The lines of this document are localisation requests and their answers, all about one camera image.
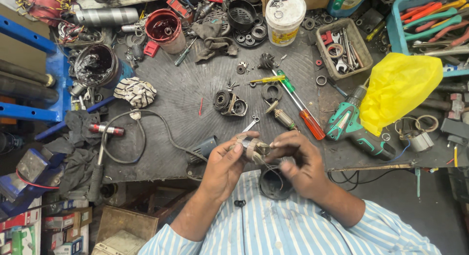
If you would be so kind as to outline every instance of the blue plastic crate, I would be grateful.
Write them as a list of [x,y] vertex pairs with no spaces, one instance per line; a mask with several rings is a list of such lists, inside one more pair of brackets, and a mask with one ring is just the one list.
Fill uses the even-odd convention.
[[[389,42],[391,43],[391,50],[393,53],[401,53],[410,55],[407,48],[407,42],[404,39],[404,31],[402,30],[402,21],[399,12],[414,6],[423,6],[428,2],[436,0],[396,0],[393,4],[391,14],[386,19],[386,28],[389,35]],[[469,75],[469,69],[454,70],[443,72],[443,77]]]

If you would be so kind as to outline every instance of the striped shirt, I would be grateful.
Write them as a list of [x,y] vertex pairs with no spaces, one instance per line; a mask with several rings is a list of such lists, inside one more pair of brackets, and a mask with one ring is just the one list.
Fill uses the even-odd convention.
[[[167,224],[139,252],[149,254],[441,254],[399,216],[365,201],[361,221],[344,228],[320,215],[313,201],[292,193],[275,201],[258,189],[260,170],[245,172],[218,211],[205,239],[186,240]],[[234,200],[246,200],[242,207]]]

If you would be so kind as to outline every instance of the yellow plastic bag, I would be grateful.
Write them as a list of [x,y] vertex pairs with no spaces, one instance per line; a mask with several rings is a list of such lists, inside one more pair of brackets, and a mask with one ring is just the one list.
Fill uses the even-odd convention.
[[379,137],[383,127],[421,104],[442,78],[439,58],[386,55],[373,67],[368,92],[360,106],[362,125]]

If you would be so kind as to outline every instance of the green pliers handle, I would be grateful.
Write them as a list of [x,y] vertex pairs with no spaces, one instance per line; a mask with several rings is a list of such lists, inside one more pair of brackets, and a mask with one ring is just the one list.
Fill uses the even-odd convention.
[[410,27],[413,27],[415,25],[418,25],[418,24],[422,24],[422,23],[425,23],[425,22],[428,22],[430,20],[434,20],[434,19],[442,19],[442,18],[449,18],[449,17],[452,17],[453,15],[457,14],[458,13],[458,10],[454,7],[451,7],[450,9],[448,9],[447,11],[445,12],[440,12],[440,13],[437,13],[437,14],[432,14],[432,15],[429,15],[429,16],[426,16],[426,17],[423,17],[423,18],[420,18],[416,21],[412,21],[411,23],[409,24],[405,24],[404,26],[402,26],[402,29],[403,30],[407,30],[408,28]]
[[461,23],[461,21],[462,21],[462,17],[460,15],[456,15],[456,16],[450,18],[447,22],[445,22],[443,24],[440,24],[440,25],[436,26],[433,29],[425,30],[425,31],[422,31],[422,32],[417,33],[417,34],[412,34],[410,36],[405,36],[405,39],[406,39],[406,41],[410,41],[410,40],[414,40],[414,39],[419,39],[421,37],[428,37],[428,36],[431,36],[434,33],[438,32],[438,31],[440,31],[440,30],[442,30],[442,29],[444,29],[448,26],[451,26],[451,25],[454,25],[454,24],[459,24],[459,23]]

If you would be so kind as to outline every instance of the person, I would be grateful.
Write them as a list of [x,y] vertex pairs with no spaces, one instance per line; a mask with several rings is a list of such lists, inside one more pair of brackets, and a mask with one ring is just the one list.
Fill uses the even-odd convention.
[[287,200],[261,195],[259,170],[243,173],[235,136],[212,151],[195,194],[139,254],[440,254],[395,213],[329,181],[318,148],[300,132],[282,133],[270,147],[266,162],[286,156],[296,162],[280,167],[296,191]]

